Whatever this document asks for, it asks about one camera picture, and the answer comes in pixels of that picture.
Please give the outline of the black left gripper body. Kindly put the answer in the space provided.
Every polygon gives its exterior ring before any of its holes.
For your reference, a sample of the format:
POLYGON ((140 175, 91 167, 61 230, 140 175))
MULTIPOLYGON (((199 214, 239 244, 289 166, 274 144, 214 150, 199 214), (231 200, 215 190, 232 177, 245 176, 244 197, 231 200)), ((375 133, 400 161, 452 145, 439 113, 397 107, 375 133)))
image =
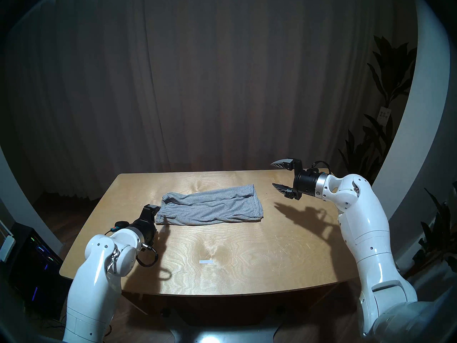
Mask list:
POLYGON ((144 243, 146 246, 152 246, 154 243, 154 237, 157 232, 154 220, 155 215, 153 213, 146 213, 143 207, 139 218, 130 225, 130 227, 140 231, 143 237, 141 243, 144 243))

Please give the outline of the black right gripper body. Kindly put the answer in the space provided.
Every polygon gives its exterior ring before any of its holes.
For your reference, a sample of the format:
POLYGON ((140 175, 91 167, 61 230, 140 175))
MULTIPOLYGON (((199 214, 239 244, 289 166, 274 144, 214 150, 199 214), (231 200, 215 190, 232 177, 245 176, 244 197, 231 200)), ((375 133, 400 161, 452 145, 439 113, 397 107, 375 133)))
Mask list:
POLYGON ((315 161, 308 169, 303 169, 302 161, 292 159, 288 170, 294 171, 293 187, 287 189, 287 198, 299 200, 302 194, 315 196, 316 183, 321 172, 316 167, 321 161, 315 161))

